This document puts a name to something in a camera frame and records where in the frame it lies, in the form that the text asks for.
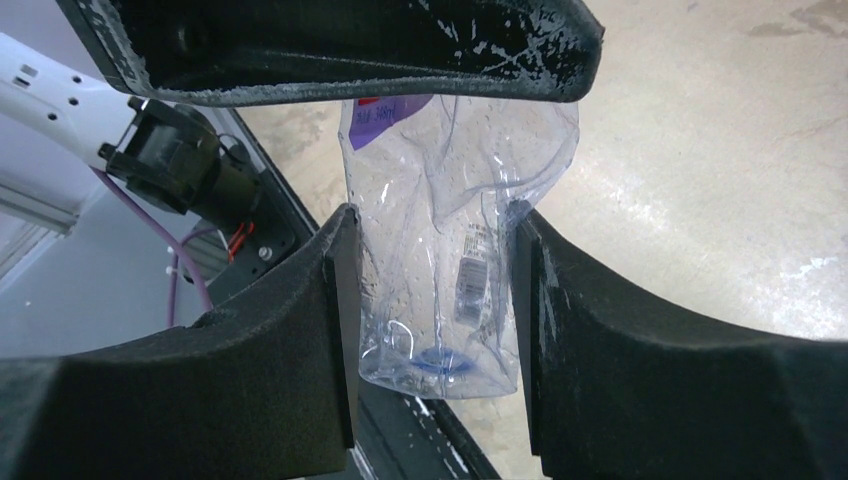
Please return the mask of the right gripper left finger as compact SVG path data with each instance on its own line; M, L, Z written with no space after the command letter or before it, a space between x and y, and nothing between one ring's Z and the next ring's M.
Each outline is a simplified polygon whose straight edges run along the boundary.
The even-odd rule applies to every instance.
M287 479L354 446L358 230L340 206L189 327L1 364L5 479Z

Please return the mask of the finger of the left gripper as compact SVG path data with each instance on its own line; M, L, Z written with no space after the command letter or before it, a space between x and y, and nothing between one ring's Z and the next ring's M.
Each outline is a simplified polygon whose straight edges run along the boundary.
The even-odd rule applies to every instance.
M581 1L63 1L115 89L244 107L445 94L571 103L604 27Z

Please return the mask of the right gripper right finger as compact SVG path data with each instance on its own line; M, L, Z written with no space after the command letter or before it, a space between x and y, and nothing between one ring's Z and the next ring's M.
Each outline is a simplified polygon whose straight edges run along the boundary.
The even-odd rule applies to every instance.
M664 300L510 205L532 453L555 479L843 479L847 345Z

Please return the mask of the crushed clear bottle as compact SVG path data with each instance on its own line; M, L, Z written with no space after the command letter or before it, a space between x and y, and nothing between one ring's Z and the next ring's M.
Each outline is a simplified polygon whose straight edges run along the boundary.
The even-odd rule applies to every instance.
M518 388L514 231L570 167L574 103L451 95L346 100L339 143L361 235L360 344L416 333L438 399Z

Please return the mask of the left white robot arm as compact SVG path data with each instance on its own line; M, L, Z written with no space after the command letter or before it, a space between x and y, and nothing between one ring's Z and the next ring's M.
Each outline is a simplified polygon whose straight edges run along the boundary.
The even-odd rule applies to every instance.
M452 94L582 99L604 30L581 1L61 1L91 77L8 34L1 111L160 209L231 230L257 189L203 107Z

